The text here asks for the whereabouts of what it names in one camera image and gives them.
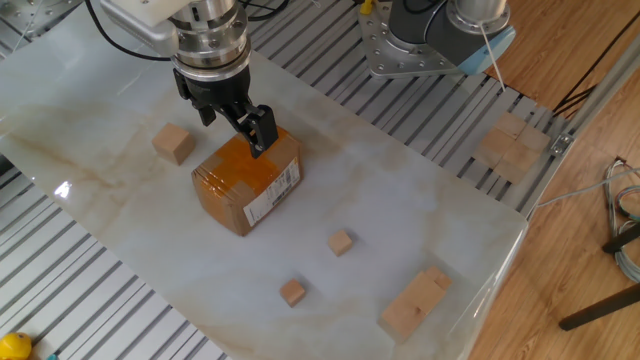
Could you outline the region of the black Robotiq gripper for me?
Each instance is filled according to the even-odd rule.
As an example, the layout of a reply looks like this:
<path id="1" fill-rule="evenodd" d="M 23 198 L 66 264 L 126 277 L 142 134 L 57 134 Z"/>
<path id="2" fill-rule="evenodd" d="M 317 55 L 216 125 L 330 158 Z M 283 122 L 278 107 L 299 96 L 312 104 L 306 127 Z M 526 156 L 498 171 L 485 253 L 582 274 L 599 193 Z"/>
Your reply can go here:
<path id="1" fill-rule="evenodd" d="M 179 95 L 206 105 L 198 109 L 202 124 L 210 126 L 216 120 L 216 111 L 222 114 L 249 143 L 251 155 L 257 159 L 279 135 L 273 110 L 267 105 L 253 105 L 249 97 L 249 60 L 240 57 L 221 67 L 197 68 L 173 57 L 172 64 Z"/>

